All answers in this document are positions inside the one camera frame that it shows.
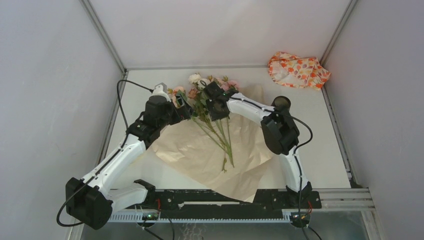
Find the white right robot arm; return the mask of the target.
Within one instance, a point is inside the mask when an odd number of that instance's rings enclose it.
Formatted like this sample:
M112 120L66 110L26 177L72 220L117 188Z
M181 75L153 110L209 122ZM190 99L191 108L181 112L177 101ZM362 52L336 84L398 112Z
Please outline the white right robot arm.
M296 123L302 121L291 116L289 108L268 106L254 101L236 89L223 90L216 82L207 85L203 92L207 96L206 106L212 121L237 114L261 127L267 148L279 156L286 171L286 189L289 203L302 208L309 201L312 185L307 180L298 150L300 131Z

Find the pink white flower bouquet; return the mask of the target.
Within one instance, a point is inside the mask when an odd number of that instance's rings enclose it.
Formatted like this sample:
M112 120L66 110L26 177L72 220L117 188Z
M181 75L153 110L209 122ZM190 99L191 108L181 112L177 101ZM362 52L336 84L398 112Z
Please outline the pink white flower bouquet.
M232 167L235 166L230 137L230 118L227 116L224 119L212 120L212 112L207 107L207 101L210 98L203 90L211 83L216 83L224 91L230 89L239 90L239 84L236 81L229 80L226 75L223 78L213 77L212 75L203 78L198 73L190 75L188 82L191 84L189 91L186 91L182 86L177 86L175 88L168 88L165 92L177 108L181 107L181 104L177 101L177 95L182 95L194 109L194 116L191 117L191 120L223 150L224 157L221 170L226 172L227 162L230 162Z

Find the dark brown vase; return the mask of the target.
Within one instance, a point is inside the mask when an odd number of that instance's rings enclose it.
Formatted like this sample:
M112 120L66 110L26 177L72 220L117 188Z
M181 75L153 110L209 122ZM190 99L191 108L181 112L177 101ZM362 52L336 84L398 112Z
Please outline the dark brown vase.
M271 106L282 113L289 113L291 108L291 100L286 96L277 96L271 103Z

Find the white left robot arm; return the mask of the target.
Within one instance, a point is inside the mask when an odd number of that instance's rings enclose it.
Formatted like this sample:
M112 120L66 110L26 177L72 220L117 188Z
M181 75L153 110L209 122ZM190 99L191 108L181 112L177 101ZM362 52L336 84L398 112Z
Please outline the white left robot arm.
M153 207L157 196L147 189L146 182L135 180L122 189L112 189L112 185L160 137L165 127L188 120L192 114L193 109L182 93L175 100L165 93L153 93L144 111L126 128L122 143L81 179L72 177L66 183L66 200L61 209L81 224L98 230L114 213L129 206Z

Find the orange wrapping paper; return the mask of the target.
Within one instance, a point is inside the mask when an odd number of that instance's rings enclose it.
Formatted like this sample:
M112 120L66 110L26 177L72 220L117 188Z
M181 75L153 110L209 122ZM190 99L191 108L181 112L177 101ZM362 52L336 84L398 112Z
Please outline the orange wrapping paper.
M261 127L238 114L212 123L198 118L165 128L151 150L178 172L226 197L251 203L274 154Z

